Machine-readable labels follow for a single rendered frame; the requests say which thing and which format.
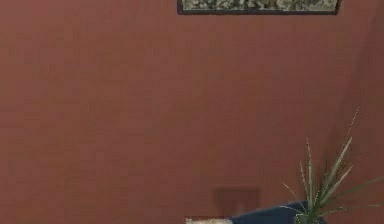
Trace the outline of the green spiky house plant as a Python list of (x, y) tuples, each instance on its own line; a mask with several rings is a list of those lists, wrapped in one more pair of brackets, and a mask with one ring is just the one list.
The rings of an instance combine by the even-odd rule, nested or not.
[(367, 180), (361, 184), (350, 187), (342, 192), (337, 192), (338, 188), (345, 181), (353, 169), (353, 164), (346, 159), (348, 151), (351, 149), (353, 137), (351, 131), (358, 116), (360, 107), (357, 107), (352, 121), (344, 136), (340, 149), (336, 152), (336, 158), (332, 164), (325, 161), (324, 169), (315, 177), (314, 161), (312, 157), (312, 148), (309, 139), (306, 139), (306, 163), (299, 162), (301, 181), (305, 193), (304, 205), (299, 202), (300, 208), (295, 209), (288, 205), (280, 205), (280, 208), (294, 211), (294, 224), (320, 224), (320, 220), (327, 215), (335, 214), (341, 211), (350, 211), (356, 209), (356, 206), (338, 206), (329, 208), (336, 200), (344, 195), (359, 191), (370, 184), (384, 180), (384, 176)]

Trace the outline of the tan fuzzy object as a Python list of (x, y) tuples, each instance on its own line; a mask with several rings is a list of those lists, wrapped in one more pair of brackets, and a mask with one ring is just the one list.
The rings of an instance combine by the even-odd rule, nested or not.
[(210, 218), (210, 219), (192, 219), (185, 218), (184, 224), (234, 224), (230, 219)]

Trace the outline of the dark framed wall picture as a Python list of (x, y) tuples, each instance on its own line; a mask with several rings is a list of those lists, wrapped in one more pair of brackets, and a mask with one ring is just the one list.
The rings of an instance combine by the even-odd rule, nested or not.
[(178, 15), (337, 15), (342, 0), (177, 0)]

